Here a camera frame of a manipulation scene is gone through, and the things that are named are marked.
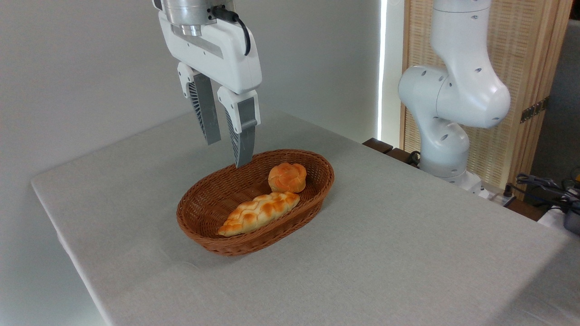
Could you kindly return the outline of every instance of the braided bread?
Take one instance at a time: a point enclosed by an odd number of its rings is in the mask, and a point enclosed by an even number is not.
[[[290,192],[260,195],[252,201],[239,204],[217,233],[231,237],[254,231],[296,207],[299,200],[300,196]]]

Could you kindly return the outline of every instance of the round bun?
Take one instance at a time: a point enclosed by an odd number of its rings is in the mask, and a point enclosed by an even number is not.
[[[272,191],[278,193],[299,193],[306,188],[306,169],[298,163],[282,163],[272,168],[268,184]]]

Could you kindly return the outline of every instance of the white wall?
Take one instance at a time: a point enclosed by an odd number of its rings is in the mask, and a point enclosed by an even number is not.
[[[382,116],[379,138],[387,144],[399,147],[401,128],[401,100],[398,82],[403,70],[403,27],[405,0],[383,0],[384,5],[384,67],[382,87]]]
[[[376,134],[378,0],[237,8],[258,43],[264,110],[292,102],[357,141]],[[102,325],[30,179],[191,111],[176,62],[149,0],[2,1],[0,31],[0,325]]]

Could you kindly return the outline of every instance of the woven basket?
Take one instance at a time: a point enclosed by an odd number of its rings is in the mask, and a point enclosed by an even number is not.
[[[246,234],[218,235],[218,229],[239,204],[271,193],[270,170],[283,162],[300,163],[306,168],[306,188],[290,212]],[[334,171],[321,155],[304,150],[274,150],[254,155],[252,162],[237,169],[234,165],[201,179],[177,205],[177,222],[183,232],[205,249],[224,256],[258,251],[304,226],[322,207],[334,182]]]

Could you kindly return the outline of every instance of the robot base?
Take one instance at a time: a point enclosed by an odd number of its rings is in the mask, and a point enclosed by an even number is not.
[[[470,193],[476,194],[483,198],[487,198],[487,191],[481,186],[481,179],[474,173],[465,170],[458,176],[450,178],[441,178],[449,183],[453,183],[461,189],[465,189]]]

